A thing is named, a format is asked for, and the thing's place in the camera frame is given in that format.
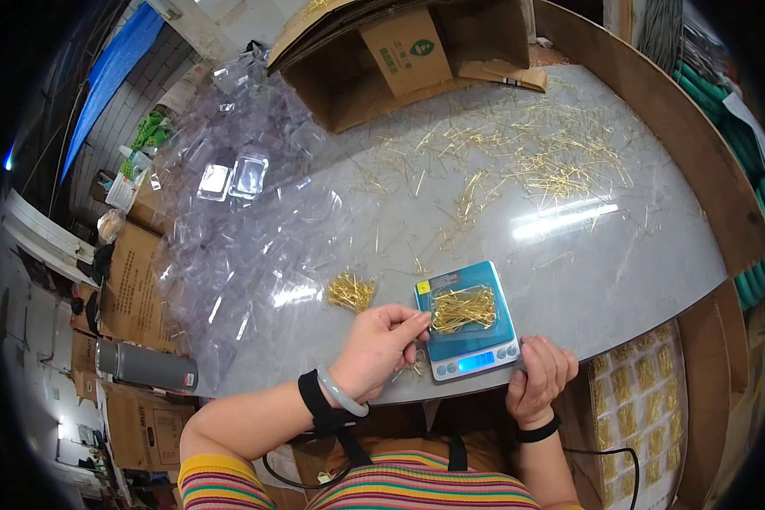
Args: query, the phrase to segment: woman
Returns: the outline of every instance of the woman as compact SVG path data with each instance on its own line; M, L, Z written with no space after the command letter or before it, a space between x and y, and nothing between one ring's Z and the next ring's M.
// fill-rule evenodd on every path
M343 353L328 370L335 385L359 403L376 398L394 371L415 362L413 341L428 340L430 321L430 313L398 304L359 314ZM489 472L486 461L471 454L470 467L450 471L444 443L421 440L422 448L403 450L392 440L366 451L374 463L352 469L309 508L578 507L550 406L575 377L578 360L544 336L522 337L522 357L527 372L513 374L506 403L518 425L516 436L524 441L517 466L524 483ZM296 381L284 382L222 398L196 413L181 437L178 485L185 508L275 508L250 461L312 428L313 396L304 390ZM331 407L340 406L322 383L320 391Z

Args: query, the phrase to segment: power cord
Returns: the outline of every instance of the power cord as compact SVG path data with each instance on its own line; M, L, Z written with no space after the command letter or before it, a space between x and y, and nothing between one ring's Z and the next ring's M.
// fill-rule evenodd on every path
M269 474L271 474L272 476L275 476L275 478L277 478L281 482L284 482L285 484L292 485L293 487L297 487L299 489L313 489L313 490L325 489L332 485L338 484L343 478L346 477L348 472L351 471L351 464L349 464L349 466L346 467L346 469L342 473L338 474L337 476L335 476L328 482L323 482L317 485L307 485L307 484L302 484L300 482L293 482L292 480L289 480L288 478L284 478L278 473L275 473L275 470L269 467L269 460L266 458L266 455L263 456L263 466L266 468Z
M628 452L632 455L632 460L635 462L635 491L632 493L632 505L629 510L635 510L635 503L637 503L637 490L640 486L640 464L638 463L637 454L633 448L618 448L617 450L607 451L591 451L591 450L575 450L574 448L564 448L564 451L568 451L572 454L588 454L588 455L614 455Z

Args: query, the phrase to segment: fingers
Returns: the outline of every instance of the fingers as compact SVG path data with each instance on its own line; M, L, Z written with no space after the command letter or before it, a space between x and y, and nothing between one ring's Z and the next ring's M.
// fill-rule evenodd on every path
M560 393L564 391L564 386L568 381L567 370L569 369L569 364L567 362L567 358L564 357L564 354L558 349L552 340L548 339L542 334L540 334L538 337L542 342L544 342L544 346L550 351L552 360L555 362L555 385L558 387L558 393Z
M578 375L578 358L568 349L561 349L561 353L567 360L567 382L570 382Z
M428 329L430 323L430 312L416 312L408 320L400 324L397 329L389 331L388 334L397 342L400 349L405 349L409 343L413 342L415 338Z
M406 362L413 364L417 362L417 346L414 342L409 343L402 352L402 357Z
M533 347L532 336L521 337L521 357L527 367L527 392L540 393L547 387L547 372Z
M383 321L390 327L391 324L399 324L405 322L414 315L419 314L419 310L410 309L402 306L401 304L384 304L372 309Z
M551 384L557 384L557 381L555 380L555 359L547 345L548 342L546 336L537 336L530 343L544 365L544 372L547 374L547 386L550 387Z
M399 361L397 362L397 365L394 367L394 372L399 372L404 368L405 368L405 358L399 357Z
M510 377L510 384L507 386L507 398L505 399L505 404L509 410L515 409L519 405L526 389L527 374L522 371L513 373L513 376Z

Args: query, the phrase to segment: woman's left hand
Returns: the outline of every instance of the woman's left hand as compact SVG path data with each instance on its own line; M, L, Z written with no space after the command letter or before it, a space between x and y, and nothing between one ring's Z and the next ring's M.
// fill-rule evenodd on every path
M414 339L428 340L429 312L385 304L357 315L343 353L329 372L359 403L379 396L383 384L405 363L416 362Z

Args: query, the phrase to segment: pile of gold hooks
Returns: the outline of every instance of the pile of gold hooks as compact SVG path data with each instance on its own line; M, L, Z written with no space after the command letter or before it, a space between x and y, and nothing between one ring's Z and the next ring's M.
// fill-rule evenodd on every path
M368 310L376 288L377 284L373 278L367 281L358 280L357 274L344 271L329 282L326 299L332 304L360 313Z
M496 322L496 301L487 286L439 292L433 301L431 327L437 333L458 333L473 322L486 330Z

